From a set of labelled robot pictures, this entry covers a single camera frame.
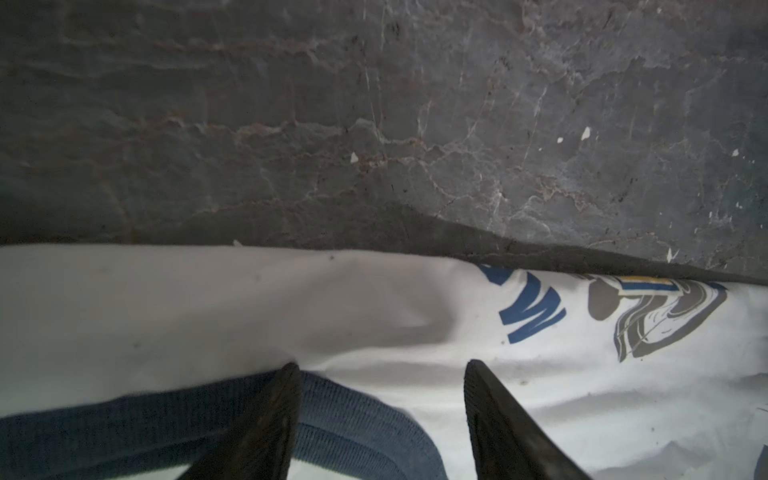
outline gray cartoon figure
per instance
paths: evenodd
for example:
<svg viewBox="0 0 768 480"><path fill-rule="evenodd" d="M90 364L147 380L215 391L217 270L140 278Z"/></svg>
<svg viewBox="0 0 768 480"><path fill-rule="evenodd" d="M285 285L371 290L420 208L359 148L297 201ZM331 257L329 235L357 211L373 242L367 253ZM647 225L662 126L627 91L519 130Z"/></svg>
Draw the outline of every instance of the gray cartoon figure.
<svg viewBox="0 0 768 480"><path fill-rule="evenodd" d="M719 283L646 276L583 275L595 320L619 312L614 345L619 362L649 355L693 332L727 298Z"/></svg>

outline dark stain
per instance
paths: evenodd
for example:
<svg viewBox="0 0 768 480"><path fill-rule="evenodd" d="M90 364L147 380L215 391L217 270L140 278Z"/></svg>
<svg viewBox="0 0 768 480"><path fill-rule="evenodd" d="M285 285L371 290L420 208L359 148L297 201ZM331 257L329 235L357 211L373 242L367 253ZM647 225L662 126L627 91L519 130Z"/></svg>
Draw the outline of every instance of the dark stain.
<svg viewBox="0 0 768 480"><path fill-rule="evenodd" d="M400 22L392 22L387 25L387 28L395 35L395 38L400 39Z"/></svg>
<svg viewBox="0 0 768 480"><path fill-rule="evenodd" d="M512 69L512 63L509 61L509 58L506 58L504 55L498 58L498 61L504 65L504 68L506 68L508 71Z"/></svg>
<svg viewBox="0 0 768 480"><path fill-rule="evenodd" d="M603 30L605 30L605 27L608 26L608 22L611 21L611 18L614 16L613 11L608 12L608 18L605 19L605 23L603 24Z"/></svg>

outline white fabric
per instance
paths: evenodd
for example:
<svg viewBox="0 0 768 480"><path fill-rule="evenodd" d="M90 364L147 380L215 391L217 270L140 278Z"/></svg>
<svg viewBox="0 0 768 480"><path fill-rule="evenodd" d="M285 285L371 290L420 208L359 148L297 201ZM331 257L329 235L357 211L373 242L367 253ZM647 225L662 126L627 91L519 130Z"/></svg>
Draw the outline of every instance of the white fabric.
<svg viewBox="0 0 768 480"><path fill-rule="evenodd" d="M499 312L525 288L524 270L500 286L470 263L397 254L3 247L0 416L296 360L407 411L449 478L476 478L462 380L478 358L597 480L751 480L763 437L750 424L768 401L766 287L724 283L727 299L691 333L619 362L623 307L595 320L594 278L531 274L543 287L537 300L552 286L567 313L510 344L526 322L504 325ZM622 306L637 302L622 295Z"/></svg>

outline marble floor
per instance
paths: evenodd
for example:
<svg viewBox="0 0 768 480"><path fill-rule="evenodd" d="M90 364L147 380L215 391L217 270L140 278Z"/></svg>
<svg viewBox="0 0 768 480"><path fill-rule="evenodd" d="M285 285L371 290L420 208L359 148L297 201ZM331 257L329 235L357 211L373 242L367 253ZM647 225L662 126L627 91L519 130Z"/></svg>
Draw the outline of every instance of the marble floor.
<svg viewBox="0 0 768 480"><path fill-rule="evenodd" d="M8 0L0 40L3 243L768 282L764 0Z"/></svg>

